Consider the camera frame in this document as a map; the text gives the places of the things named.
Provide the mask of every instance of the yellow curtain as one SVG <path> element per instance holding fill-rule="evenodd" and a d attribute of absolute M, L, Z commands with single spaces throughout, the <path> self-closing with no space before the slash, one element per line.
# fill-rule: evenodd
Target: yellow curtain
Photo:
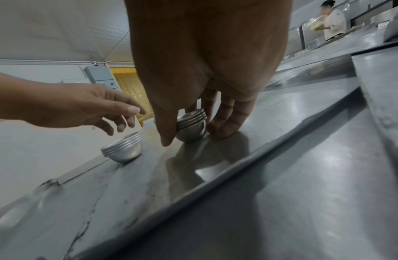
<path fill-rule="evenodd" d="M 111 68 L 110 69 L 116 81 L 119 84 L 122 92 L 130 95 L 133 99 L 135 99 L 139 104 L 141 104 L 147 114 L 146 115 L 138 115 L 138 121 L 141 126 L 143 126 L 143 122 L 150 118 L 153 118 L 153 109 L 151 104 L 149 103 L 148 97 L 146 95 L 145 89 L 143 88 L 142 83 L 138 78 L 138 74 L 136 73 L 135 68 Z"/>

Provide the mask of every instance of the white shirt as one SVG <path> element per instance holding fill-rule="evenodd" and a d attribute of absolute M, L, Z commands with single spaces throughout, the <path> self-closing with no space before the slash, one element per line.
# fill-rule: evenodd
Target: white shirt
<path fill-rule="evenodd" d="M 326 40 L 347 31 L 346 17 L 343 12 L 338 9 L 333 10 L 333 12 L 326 17 L 324 25 L 330 28 L 330 30 L 324 30 L 324 37 Z"/>

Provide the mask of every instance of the person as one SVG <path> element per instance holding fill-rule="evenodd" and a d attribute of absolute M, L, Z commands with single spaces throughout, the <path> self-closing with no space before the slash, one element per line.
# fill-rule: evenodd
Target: person
<path fill-rule="evenodd" d="M 324 1 L 320 6 L 320 15 L 326 16 L 324 25 L 316 28 L 316 30 L 324 30 L 326 41 L 332 40 L 347 31 L 346 17 L 343 11 L 333 9 L 335 1 Z"/>
<path fill-rule="evenodd" d="M 292 0 L 125 0 L 125 5 L 135 67 L 162 145 L 175 138 L 178 111 L 195 110 L 198 99 L 209 133 L 226 138 L 237 132 L 283 59 Z M 212 118 L 218 96 L 221 105 Z M 103 86 L 51 86 L 4 75 L 1 99 L 4 119 L 46 127 L 94 125 L 108 133 L 112 129 L 103 117 L 122 130 L 122 116 L 133 125 L 134 115 L 144 112 Z"/>

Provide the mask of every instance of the stack of metal bowls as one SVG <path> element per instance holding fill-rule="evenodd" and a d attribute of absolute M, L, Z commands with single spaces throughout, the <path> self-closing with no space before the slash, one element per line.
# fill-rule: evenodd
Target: stack of metal bowls
<path fill-rule="evenodd" d="M 206 132 L 207 118 L 203 108 L 178 117 L 176 138 L 184 143 L 191 143 L 202 138 Z"/>
<path fill-rule="evenodd" d="M 136 132 L 102 147 L 101 152 L 113 161 L 129 162 L 141 154 L 142 139 L 142 135 Z"/>

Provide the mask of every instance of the human arm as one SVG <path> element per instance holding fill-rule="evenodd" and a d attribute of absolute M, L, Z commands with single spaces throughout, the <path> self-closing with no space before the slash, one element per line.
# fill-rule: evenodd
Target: human arm
<path fill-rule="evenodd" d="M 113 135 L 102 118 L 122 132 L 126 125 L 134 127 L 139 112 L 145 110 L 131 97 L 102 85 L 47 84 L 0 73 L 0 119 L 51 128 L 93 125 Z"/>
<path fill-rule="evenodd" d="M 291 0 L 125 0 L 138 76 L 162 144 L 178 111 L 202 99 L 207 130 L 225 138 L 243 125 L 286 48 Z M 218 92 L 221 106 L 212 119 Z"/>

